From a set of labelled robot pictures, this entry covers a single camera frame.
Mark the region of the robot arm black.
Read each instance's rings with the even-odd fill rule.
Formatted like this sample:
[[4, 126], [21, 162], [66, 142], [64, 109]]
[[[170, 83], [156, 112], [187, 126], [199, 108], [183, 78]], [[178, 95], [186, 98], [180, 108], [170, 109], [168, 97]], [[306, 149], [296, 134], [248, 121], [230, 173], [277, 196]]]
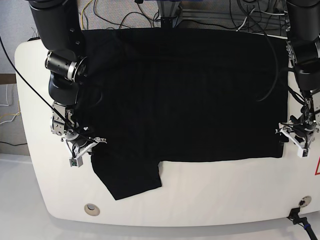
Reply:
[[75, 0], [30, 0], [29, 7], [48, 50], [44, 66], [50, 71], [48, 92], [53, 99], [51, 132], [61, 137], [70, 151], [72, 167], [83, 165], [83, 155], [92, 152], [104, 138], [90, 137], [90, 128], [78, 123], [75, 108], [88, 73], [86, 40]]
[[307, 157], [315, 133], [320, 129], [320, 2], [288, 0], [289, 20], [286, 49], [302, 97], [292, 96], [301, 103], [301, 116], [290, 116], [279, 132], [297, 147], [300, 158]]

